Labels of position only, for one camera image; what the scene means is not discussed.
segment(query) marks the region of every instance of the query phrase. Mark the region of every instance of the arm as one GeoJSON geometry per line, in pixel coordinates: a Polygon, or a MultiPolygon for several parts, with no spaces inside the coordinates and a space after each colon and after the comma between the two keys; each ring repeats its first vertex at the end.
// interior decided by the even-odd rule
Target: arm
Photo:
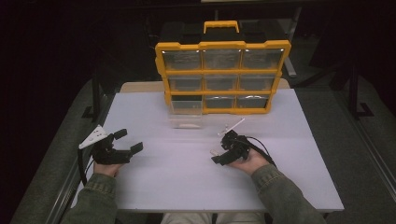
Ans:
{"type": "Polygon", "coordinates": [[[250,150],[247,160],[230,165],[251,176],[274,223],[326,223],[300,189],[258,152],[250,150]]]}
{"type": "Polygon", "coordinates": [[[65,215],[62,224],[114,223],[117,214],[115,203],[116,179],[120,164],[93,165],[93,175],[78,194],[78,202],[65,215]]]}

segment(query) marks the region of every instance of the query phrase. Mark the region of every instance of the plastic drawer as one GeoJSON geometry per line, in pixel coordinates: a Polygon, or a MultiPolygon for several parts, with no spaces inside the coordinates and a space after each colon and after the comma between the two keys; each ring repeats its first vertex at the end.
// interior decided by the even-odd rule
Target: plastic drawer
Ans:
{"type": "Polygon", "coordinates": [[[171,114],[202,115],[202,96],[174,95],[170,112],[171,114]]]}
{"type": "Polygon", "coordinates": [[[242,74],[239,77],[241,91],[270,91],[274,83],[275,74],[242,74]]]}
{"type": "Polygon", "coordinates": [[[268,95],[239,95],[236,97],[237,108],[265,108],[268,95]]]}
{"type": "Polygon", "coordinates": [[[244,68],[277,69],[283,49],[244,49],[242,66],[244,68]]]}
{"type": "Polygon", "coordinates": [[[163,60],[166,70],[201,69],[199,50],[164,50],[163,60]]]}
{"type": "Polygon", "coordinates": [[[199,129],[202,127],[202,115],[169,115],[172,128],[199,129]]]}
{"type": "Polygon", "coordinates": [[[233,108],[234,99],[233,95],[207,95],[206,108],[233,108]]]}
{"type": "Polygon", "coordinates": [[[173,128],[196,129],[202,126],[202,96],[172,96],[169,120],[173,128]]]}
{"type": "Polygon", "coordinates": [[[169,76],[171,91],[201,91],[202,75],[169,76]]]}
{"type": "Polygon", "coordinates": [[[240,49],[206,49],[204,54],[205,69],[236,69],[239,67],[240,49]]]}
{"type": "Polygon", "coordinates": [[[206,91],[234,91],[236,90],[237,74],[204,75],[206,91]]]}

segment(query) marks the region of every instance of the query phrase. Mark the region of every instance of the black device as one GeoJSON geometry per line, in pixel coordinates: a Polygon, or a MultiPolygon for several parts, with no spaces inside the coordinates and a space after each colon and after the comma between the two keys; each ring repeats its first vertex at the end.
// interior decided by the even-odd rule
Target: black device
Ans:
{"type": "Polygon", "coordinates": [[[126,129],[122,129],[118,132],[107,135],[105,130],[98,125],[90,136],[88,136],[87,139],[79,145],[78,169],[84,186],[87,184],[87,176],[85,175],[83,168],[82,149],[94,143],[91,154],[93,160],[99,164],[110,165],[129,163],[132,156],[143,149],[143,143],[140,142],[130,147],[128,150],[116,150],[113,145],[114,139],[120,139],[127,134],[126,129]]]}
{"type": "Polygon", "coordinates": [[[120,139],[127,134],[126,129],[122,129],[95,143],[91,152],[93,160],[99,164],[107,165],[129,163],[132,156],[143,149],[143,143],[138,143],[130,147],[129,150],[116,150],[113,148],[114,139],[120,139]]]}
{"type": "Polygon", "coordinates": [[[248,158],[248,151],[252,148],[259,152],[268,162],[276,166],[274,160],[269,155],[268,150],[265,148],[264,144],[256,138],[239,135],[234,130],[230,130],[221,139],[221,146],[222,148],[224,148],[224,150],[226,150],[226,152],[222,155],[212,157],[214,163],[226,165],[240,158],[246,160],[248,158]],[[248,138],[255,139],[260,144],[262,144],[265,151],[250,143],[248,141],[248,138]]]}

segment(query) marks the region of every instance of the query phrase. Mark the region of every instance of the wire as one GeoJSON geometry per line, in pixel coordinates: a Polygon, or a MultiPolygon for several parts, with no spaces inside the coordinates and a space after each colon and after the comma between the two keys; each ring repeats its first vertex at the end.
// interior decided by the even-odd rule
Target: wire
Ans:
{"type": "Polygon", "coordinates": [[[84,168],[83,168],[83,161],[82,161],[82,149],[78,149],[78,170],[79,176],[81,178],[82,184],[85,186],[87,184],[87,176],[85,176],[84,168]]]}
{"type": "Polygon", "coordinates": [[[85,175],[87,174],[88,169],[90,169],[92,164],[93,164],[93,160],[90,162],[90,164],[88,164],[87,169],[85,169],[85,175]]]}
{"type": "Polygon", "coordinates": [[[251,138],[251,139],[258,141],[260,144],[262,144],[262,146],[264,147],[265,152],[268,154],[268,156],[270,156],[270,153],[268,152],[267,147],[259,139],[255,138],[255,137],[250,137],[250,136],[246,136],[246,138],[251,138]]]}

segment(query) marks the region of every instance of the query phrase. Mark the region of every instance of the gray sleeve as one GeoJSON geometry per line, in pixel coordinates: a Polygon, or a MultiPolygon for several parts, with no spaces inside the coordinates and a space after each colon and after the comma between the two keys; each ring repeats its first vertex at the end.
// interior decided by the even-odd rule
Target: gray sleeve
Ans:
{"type": "Polygon", "coordinates": [[[114,223],[117,215],[115,190],[115,178],[92,175],[79,192],[76,206],[67,212],[61,223],[114,223]]]}
{"type": "Polygon", "coordinates": [[[274,224],[326,223],[301,190],[274,165],[259,168],[251,178],[274,224]]]}

